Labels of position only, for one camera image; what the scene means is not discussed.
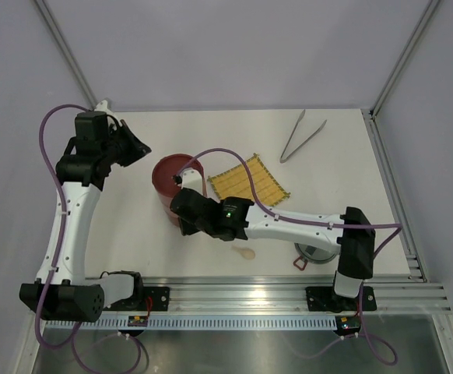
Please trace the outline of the red steel bowl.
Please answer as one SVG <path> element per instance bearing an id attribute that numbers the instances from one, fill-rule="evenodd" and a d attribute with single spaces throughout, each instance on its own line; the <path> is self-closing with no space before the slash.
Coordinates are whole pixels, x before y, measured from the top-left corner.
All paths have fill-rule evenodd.
<path id="1" fill-rule="evenodd" d="M 160 199 L 160 202 L 161 202 L 161 204 L 163 206 L 163 210 L 164 210 L 165 214 L 167 215 L 167 217 L 169 218 L 169 220 L 178 222 L 178 220 L 179 220 L 178 215 L 176 215 L 170 209 L 171 201 L 172 201 L 172 198 L 168 198 L 166 196 L 163 197 L 162 199 Z"/>
<path id="2" fill-rule="evenodd" d="M 173 199 L 181 190 L 181 187 L 175 183 L 173 176 L 174 173 L 172 171 L 157 170 L 153 172 L 152 184 L 159 199 L 165 196 Z"/>
<path id="3" fill-rule="evenodd" d="M 181 228 L 181 221 L 179 217 L 168 216 L 167 218 L 169 219 L 173 226 L 175 226 L 176 228 Z"/>

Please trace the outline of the metal tongs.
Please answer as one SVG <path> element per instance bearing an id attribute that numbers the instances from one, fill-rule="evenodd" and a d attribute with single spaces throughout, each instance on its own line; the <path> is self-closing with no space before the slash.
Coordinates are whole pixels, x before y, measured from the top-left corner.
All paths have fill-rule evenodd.
<path id="1" fill-rule="evenodd" d="M 327 118 L 315 118 L 314 116 L 308 115 L 306 109 L 302 110 L 283 147 L 279 162 L 285 164 L 299 153 L 325 128 L 327 122 Z"/>

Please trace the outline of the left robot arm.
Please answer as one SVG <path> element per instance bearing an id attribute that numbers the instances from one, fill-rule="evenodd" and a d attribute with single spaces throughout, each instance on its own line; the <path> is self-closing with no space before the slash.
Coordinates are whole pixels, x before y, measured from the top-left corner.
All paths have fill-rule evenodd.
<path id="1" fill-rule="evenodd" d="M 105 308 L 139 309 L 145 302 L 140 273 L 85 275 L 90 225 L 113 165 L 127 167 L 151 149 L 108 110 L 75 117 L 75 135 L 56 165 L 49 167 L 57 189 L 50 241 L 35 281 L 22 284 L 20 300 L 42 320 L 93 323 Z"/>

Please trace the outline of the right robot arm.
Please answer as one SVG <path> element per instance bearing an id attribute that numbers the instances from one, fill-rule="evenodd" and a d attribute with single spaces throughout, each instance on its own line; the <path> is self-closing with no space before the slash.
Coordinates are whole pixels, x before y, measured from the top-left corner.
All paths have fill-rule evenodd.
<path id="1" fill-rule="evenodd" d="M 183 236 L 201 231 L 224 242 L 273 239 L 338 256 L 330 296 L 341 309 L 357 301 L 363 282 L 373 276 L 376 232 L 356 207 L 347 207 L 341 215 L 298 214 L 238 197 L 216 202 L 183 188 L 171 200 L 170 210 L 178 216 Z"/>

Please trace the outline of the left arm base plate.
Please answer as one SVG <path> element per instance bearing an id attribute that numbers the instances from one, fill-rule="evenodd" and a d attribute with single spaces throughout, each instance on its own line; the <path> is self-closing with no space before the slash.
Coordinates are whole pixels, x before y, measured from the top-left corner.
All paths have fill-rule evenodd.
<path id="1" fill-rule="evenodd" d="M 165 286 L 143 286 L 132 296 L 104 308 L 108 312 L 166 312 L 170 301 L 170 288 Z"/>

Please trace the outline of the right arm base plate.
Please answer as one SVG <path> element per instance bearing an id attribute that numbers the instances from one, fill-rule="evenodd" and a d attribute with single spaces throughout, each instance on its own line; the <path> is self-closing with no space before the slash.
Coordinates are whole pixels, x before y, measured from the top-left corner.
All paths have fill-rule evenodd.
<path id="1" fill-rule="evenodd" d="M 305 288 L 307 308 L 310 312 L 357 312 L 358 305 L 362 305 L 364 312 L 373 312 L 378 309 L 374 289 L 365 286 L 363 295 L 356 298 L 338 296 L 332 286 L 313 286 Z"/>

